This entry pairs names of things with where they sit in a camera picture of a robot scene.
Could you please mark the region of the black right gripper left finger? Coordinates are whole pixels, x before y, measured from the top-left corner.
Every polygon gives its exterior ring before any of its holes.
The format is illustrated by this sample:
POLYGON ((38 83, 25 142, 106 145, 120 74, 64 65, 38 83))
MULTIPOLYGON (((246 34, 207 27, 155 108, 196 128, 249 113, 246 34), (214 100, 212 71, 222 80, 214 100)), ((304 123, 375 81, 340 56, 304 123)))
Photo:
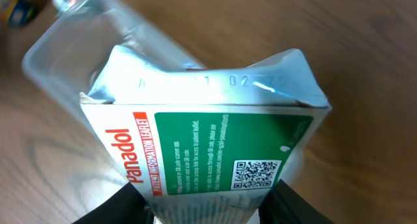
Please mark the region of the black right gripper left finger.
POLYGON ((138 190, 127 183, 73 224, 153 224, 153 213, 138 190))

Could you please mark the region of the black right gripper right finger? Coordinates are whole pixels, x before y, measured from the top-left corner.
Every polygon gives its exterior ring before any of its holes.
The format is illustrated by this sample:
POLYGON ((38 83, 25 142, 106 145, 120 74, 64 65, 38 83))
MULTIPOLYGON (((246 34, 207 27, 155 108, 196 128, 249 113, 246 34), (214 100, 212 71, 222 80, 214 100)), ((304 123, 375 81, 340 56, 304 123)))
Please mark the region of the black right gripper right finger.
POLYGON ((259 207, 259 219, 260 224, 334 224, 283 180, 265 197, 259 207))

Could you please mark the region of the white green Panadol box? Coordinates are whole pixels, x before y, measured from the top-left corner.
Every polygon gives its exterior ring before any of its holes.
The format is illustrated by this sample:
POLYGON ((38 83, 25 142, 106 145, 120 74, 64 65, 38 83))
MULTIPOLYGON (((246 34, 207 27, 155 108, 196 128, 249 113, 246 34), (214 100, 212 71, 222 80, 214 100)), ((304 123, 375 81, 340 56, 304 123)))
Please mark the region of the white green Panadol box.
POLYGON ((80 105, 160 223, 259 218, 331 108, 299 49, 208 70, 166 68, 124 46, 80 105))

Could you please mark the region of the blue Kool Fever box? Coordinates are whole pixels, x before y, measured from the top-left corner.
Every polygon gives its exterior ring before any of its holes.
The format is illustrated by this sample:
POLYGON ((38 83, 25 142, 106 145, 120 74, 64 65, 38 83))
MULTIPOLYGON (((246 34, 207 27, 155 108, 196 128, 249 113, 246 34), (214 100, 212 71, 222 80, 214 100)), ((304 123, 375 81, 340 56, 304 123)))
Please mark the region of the blue Kool Fever box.
POLYGON ((1 0, 1 25, 23 27, 39 12, 40 8, 28 0, 1 0))

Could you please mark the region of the clear plastic container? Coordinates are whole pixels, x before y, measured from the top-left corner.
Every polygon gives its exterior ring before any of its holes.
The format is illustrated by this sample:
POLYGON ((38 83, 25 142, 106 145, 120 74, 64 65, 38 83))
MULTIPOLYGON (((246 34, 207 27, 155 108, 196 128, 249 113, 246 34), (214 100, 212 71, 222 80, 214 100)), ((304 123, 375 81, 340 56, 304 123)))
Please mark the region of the clear plastic container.
POLYGON ((203 65, 121 0, 52 0, 56 22, 22 61, 23 72, 86 129, 79 93, 91 89, 116 45, 174 68, 203 65))

